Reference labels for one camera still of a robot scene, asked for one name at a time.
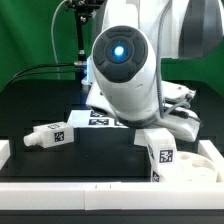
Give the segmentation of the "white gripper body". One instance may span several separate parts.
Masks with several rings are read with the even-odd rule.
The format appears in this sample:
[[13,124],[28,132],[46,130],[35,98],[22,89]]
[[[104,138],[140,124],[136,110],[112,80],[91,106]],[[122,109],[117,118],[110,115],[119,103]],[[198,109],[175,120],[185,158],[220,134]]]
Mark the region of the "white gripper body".
[[176,108],[164,119],[152,117],[149,120],[134,122],[119,118],[103,96],[97,83],[92,85],[86,105],[94,112],[114,118],[127,127],[134,129],[166,128],[175,138],[186,142],[196,140],[201,125],[201,120],[194,112],[180,107]]

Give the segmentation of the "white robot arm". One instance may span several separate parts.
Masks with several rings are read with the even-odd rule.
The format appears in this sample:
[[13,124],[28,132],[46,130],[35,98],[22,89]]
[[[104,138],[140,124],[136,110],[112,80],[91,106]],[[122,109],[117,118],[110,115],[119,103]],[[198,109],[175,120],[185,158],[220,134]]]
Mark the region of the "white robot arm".
[[201,59],[224,38],[221,0],[106,0],[87,68],[86,105],[134,129],[162,127],[193,142],[200,120],[194,93],[161,80],[161,60]]

